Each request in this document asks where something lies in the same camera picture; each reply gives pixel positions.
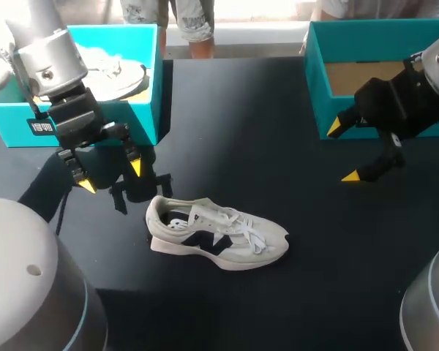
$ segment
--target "gray shorts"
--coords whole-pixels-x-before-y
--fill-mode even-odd
[[[120,0],[126,23],[157,23],[167,28],[169,2],[182,37],[202,42],[213,37],[214,0]]]

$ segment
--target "shoe heel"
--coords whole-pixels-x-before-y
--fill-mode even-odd
[[[178,254],[182,256],[186,254],[191,254],[191,252],[189,252],[188,250],[188,247],[168,243],[167,241],[160,240],[156,237],[152,238],[150,247],[153,251],[162,252],[165,254]]]

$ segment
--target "navy n logo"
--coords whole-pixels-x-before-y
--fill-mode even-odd
[[[233,242],[230,237],[223,236],[215,245],[213,245],[214,234],[205,230],[199,230],[192,234],[189,238],[182,242],[182,245],[186,246],[199,246],[203,251],[219,255],[224,249],[231,247]]]

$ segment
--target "label sticker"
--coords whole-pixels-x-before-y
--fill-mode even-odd
[[[29,128],[31,128],[32,134],[36,136],[56,134],[56,129],[49,118],[28,119],[27,121]]]

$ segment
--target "black tabletop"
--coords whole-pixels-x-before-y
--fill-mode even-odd
[[[302,58],[165,62],[163,99],[170,131],[144,151],[147,177],[131,179],[118,149],[82,152],[103,189],[73,187],[64,211],[72,182],[53,150],[0,140],[0,197],[53,227],[61,214],[112,349],[404,350],[403,293],[439,250],[439,139],[407,142],[408,166],[376,184],[340,182],[381,145],[318,139]],[[279,223],[289,254],[227,272],[151,252],[145,211],[170,190]]]

